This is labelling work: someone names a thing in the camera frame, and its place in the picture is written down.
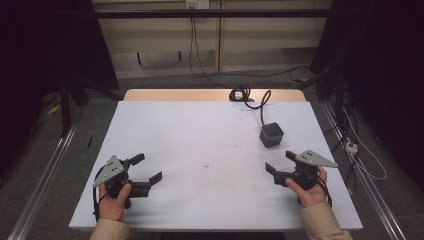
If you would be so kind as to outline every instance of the sleeve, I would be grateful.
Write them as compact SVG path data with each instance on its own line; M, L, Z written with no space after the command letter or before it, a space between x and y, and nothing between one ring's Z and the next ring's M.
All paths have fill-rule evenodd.
M129 233L130 227L125 223L99 219L90 240L125 240Z
M352 239L349 232L340 229L336 216L327 202L301 209L300 218L309 239Z

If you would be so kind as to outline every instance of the small black box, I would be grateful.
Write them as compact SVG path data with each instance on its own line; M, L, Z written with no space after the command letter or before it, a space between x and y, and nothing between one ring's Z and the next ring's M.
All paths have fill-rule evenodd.
M270 123L262 126L259 138L266 148L270 148L279 145L283 135L284 132L277 123Z

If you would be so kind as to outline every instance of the metal bracket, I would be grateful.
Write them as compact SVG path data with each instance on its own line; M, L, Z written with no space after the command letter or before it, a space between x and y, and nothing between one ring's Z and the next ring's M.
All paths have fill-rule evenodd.
M97 176L97 178L94 180L93 188L115 177L123 171L124 166L121 164L121 161L119 161L119 159L113 155L109 161L107 161L99 176Z
M312 150L306 150L303 153L296 156L296 160L299 162L306 163L311 166L323 166L323 167L338 167L337 163L334 163L327 158L319 155Z

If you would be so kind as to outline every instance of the white table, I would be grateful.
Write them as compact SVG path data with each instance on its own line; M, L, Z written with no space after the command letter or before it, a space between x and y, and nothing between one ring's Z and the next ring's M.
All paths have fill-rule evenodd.
M103 142L69 227L92 230L94 175L116 155L139 153L146 160L130 168L133 181L163 172L148 198L132 199L126 222L140 231L288 231L301 229L301 208L288 188L274 185L265 162L292 172L285 151L311 149L334 161L308 102L269 103L265 123L284 131L279 146L259 139L260 111L244 103L124 101ZM344 229L361 221L338 169L327 168L334 213Z

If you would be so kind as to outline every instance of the hand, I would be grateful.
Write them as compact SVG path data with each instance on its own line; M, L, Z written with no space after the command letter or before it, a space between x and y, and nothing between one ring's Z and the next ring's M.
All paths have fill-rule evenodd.
M319 178L321 178L324 183L327 182L327 172L321 166L318 166ZM300 201L304 207L310 207L318 203L322 203L327 201L327 195L324 190L316 184L312 189L305 191L302 187L300 187L293 179L286 179L287 186L290 187L293 192L299 196Z
M107 193L105 184L99 186L99 197L106 196L99 202L99 218L124 222L124 202L131 192L131 184L122 187L118 197L112 198Z

